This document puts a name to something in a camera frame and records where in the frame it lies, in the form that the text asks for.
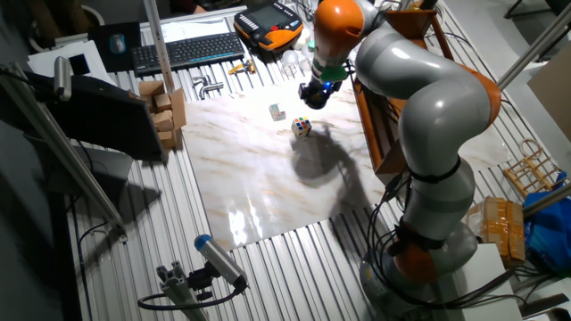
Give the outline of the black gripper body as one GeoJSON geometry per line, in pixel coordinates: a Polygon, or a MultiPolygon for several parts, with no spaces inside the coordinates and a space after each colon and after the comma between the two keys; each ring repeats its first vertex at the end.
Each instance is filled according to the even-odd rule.
{"type": "Polygon", "coordinates": [[[316,78],[312,78],[309,83],[309,95],[330,96],[332,93],[337,92],[340,89],[342,83],[342,81],[321,82],[316,78]]]}

